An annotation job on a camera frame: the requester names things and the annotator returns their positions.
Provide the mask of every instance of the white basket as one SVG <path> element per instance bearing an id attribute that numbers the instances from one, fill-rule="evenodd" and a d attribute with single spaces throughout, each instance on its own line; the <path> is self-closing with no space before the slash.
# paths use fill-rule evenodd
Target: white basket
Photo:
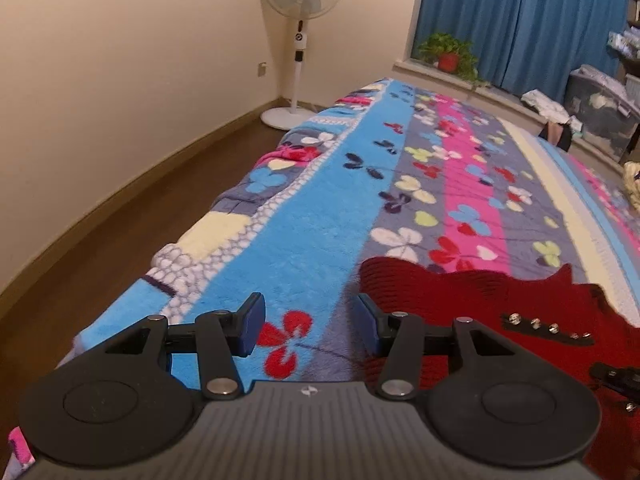
<path id="1" fill-rule="evenodd" d="M 627 74 L 625 89 L 629 99 L 633 99 L 636 105 L 640 106 L 640 77 Z"/>

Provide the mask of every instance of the potted plant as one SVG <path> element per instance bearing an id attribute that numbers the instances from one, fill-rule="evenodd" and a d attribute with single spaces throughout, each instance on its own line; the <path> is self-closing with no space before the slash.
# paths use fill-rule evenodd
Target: potted plant
<path id="1" fill-rule="evenodd" d="M 468 80 L 478 79 L 478 58 L 471 53 L 470 41 L 460 41 L 451 34 L 434 32 L 418 47 L 418 54 L 426 62 L 437 59 L 438 68 L 443 72 L 455 73 Z"/>

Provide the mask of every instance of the pebble pattern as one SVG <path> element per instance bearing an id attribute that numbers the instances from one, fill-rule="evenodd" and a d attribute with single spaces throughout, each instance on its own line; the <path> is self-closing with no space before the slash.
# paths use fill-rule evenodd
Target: pebble pattern
<path id="1" fill-rule="evenodd" d="M 242 231 L 226 240 L 219 248 L 205 257 L 194 262 L 191 256 L 182 252 L 176 244 L 165 245 L 152 259 L 153 267 L 147 275 L 159 282 L 170 286 L 175 296 L 164 306 L 160 314 L 167 316 L 170 324 L 182 322 L 184 316 L 200 299 L 209 282 L 236 256 L 249 246 L 252 240 L 264 228 L 279 206 L 294 196 L 304 186 L 332 153 L 344 142 L 344 139 L 358 127 L 367 111 L 384 95 L 378 92 L 369 107 L 352 119 L 338 119 L 330 116 L 318 115 L 310 121 L 319 124 L 346 124 L 349 127 L 338 136 L 336 142 L 326 152 L 309 163 L 304 171 L 285 189 L 268 199 L 258 208 L 252 222 Z"/>

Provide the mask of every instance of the cream stripe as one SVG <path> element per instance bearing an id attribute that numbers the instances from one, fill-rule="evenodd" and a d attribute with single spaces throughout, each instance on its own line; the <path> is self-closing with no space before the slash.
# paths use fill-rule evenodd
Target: cream stripe
<path id="1" fill-rule="evenodd" d="M 634 326 L 640 314 L 616 255 L 591 212 L 552 160 L 538 150 L 530 133 L 500 119 L 520 151 L 527 157 L 564 222 L 590 283 L 599 284 L 611 306 Z"/>

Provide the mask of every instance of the window sill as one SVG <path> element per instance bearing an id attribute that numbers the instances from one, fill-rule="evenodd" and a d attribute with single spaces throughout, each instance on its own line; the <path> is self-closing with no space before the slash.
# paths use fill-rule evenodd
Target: window sill
<path id="1" fill-rule="evenodd" d="M 538 115 L 532 110 L 529 110 L 527 107 L 510 101 L 509 99 L 502 97 L 501 95 L 495 94 L 486 87 L 476 87 L 471 83 L 460 79 L 459 77 L 447 74 L 446 72 L 442 72 L 437 68 L 433 68 L 410 59 L 405 61 L 396 61 L 394 63 L 394 67 L 402 70 L 408 70 L 409 72 L 414 72 L 427 80 L 437 80 L 448 85 L 455 86 L 461 90 L 468 92 L 469 94 L 475 94 L 476 96 L 479 96 L 480 98 L 490 102 L 491 104 L 497 105 L 501 108 L 506 108 L 511 112 L 524 116 L 528 120 L 539 123 L 541 126 L 546 124 L 546 119 L 544 117 Z"/>

